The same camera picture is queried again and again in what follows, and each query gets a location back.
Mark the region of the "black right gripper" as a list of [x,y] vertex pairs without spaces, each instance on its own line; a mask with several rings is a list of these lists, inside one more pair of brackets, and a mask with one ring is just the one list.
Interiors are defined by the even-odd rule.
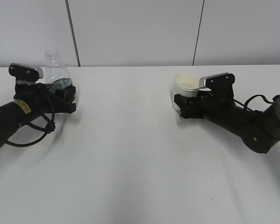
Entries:
[[233,97],[233,90],[200,90],[197,97],[176,94],[174,102],[180,108],[180,116],[184,119],[235,121]]

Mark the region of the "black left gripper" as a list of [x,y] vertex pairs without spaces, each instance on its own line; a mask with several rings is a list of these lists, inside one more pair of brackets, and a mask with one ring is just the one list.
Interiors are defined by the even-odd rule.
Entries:
[[46,84],[15,84],[14,114],[55,114],[76,111],[76,88],[71,85],[52,93]]

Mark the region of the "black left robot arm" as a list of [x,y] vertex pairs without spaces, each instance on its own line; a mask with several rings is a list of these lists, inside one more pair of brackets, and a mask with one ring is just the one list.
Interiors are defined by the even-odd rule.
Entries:
[[[75,93],[73,85],[52,93],[48,84],[17,84],[14,100],[0,106],[0,148],[5,144],[29,147],[43,140],[55,130],[57,113],[71,114],[76,111]],[[8,139],[23,126],[41,131],[43,135],[26,144],[10,142]]]

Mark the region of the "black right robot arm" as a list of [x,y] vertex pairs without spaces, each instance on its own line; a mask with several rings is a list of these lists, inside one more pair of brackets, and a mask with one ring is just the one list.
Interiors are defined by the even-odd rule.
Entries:
[[250,111],[246,103],[239,107],[231,98],[223,98],[211,91],[199,91],[196,97],[174,95],[185,119],[206,119],[240,137],[252,151],[266,154],[280,141],[280,95],[273,98],[262,111]]

